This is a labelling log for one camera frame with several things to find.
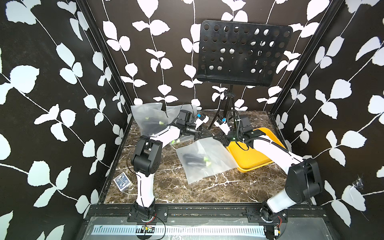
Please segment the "clear zip-top bag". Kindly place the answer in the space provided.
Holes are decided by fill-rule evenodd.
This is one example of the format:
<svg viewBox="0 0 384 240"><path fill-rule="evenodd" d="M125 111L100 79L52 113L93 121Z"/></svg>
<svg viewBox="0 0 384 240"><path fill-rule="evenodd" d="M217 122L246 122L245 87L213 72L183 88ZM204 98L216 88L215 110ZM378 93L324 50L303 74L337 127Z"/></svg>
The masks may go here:
<svg viewBox="0 0 384 240"><path fill-rule="evenodd" d="M196 106L192 104L182 104L167 107L167 115L171 128L177 128L180 131L179 135L170 142L171 145L196 139Z"/></svg>
<svg viewBox="0 0 384 240"><path fill-rule="evenodd" d="M151 136L167 127L169 119L162 107L162 103L131 106L133 117L141 130L141 135Z"/></svg>

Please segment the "stack of clear zip-top bags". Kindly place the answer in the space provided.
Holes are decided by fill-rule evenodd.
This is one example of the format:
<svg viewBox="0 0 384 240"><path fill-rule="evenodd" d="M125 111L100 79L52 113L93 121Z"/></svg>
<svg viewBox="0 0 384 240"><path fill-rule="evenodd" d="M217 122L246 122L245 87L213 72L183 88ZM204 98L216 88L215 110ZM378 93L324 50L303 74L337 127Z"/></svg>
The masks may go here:
<svg viewBox="0 0 384 240"><path fill-rule="evenodd" d="M189 185L238 167L229 151L213 138L195 141L176 152Z"/></svg>

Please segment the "clear zip-top bag top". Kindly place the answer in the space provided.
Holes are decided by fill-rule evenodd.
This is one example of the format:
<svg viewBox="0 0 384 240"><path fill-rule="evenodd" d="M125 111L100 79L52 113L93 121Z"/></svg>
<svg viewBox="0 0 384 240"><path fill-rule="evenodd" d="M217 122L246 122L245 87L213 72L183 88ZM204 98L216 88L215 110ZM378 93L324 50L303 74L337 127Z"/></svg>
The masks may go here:
<svg viewBox="0 0 384 240"><path fill-rule="evenodd" d="M151 136L167 127L169 119L162 107L162 103L131 106L133 117L141 130L141 135Z"/></svg>

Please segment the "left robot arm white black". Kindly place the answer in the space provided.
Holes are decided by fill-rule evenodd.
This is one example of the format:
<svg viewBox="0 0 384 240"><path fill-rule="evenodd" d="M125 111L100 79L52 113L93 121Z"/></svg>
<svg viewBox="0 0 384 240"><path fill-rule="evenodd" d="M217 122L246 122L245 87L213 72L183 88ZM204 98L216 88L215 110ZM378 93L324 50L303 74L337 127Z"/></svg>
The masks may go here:
<svg viewBox="0 0 384 240"><path fill-rule="evenodd" d="M193 136L195 140L199 140L213 134L203 127L196 129L194 124L181 128L169 125L159 133L139 138L131 159L138 189L133 210L144 219L155 216L154 176L161 164L162 149L182 135Z"/></svg>

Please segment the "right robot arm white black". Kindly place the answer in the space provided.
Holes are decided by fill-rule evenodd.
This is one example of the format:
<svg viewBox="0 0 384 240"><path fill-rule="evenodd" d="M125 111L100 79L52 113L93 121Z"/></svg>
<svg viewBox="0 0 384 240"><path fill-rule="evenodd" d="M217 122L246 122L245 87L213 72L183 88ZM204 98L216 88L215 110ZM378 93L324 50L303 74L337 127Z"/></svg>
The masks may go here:
<svg viewBox="0 0 384 240"><path fill-rule="evenodd" d="M284 189L262 203L260 215L265 221L270 221L283 210L300 204L324 190L316 160L304 159L290 152L260 130L249 131L244 137L216 134L214 139L226 147L230 142L239 140L249 149L254 149L268 157L287 174Z"/></svg>

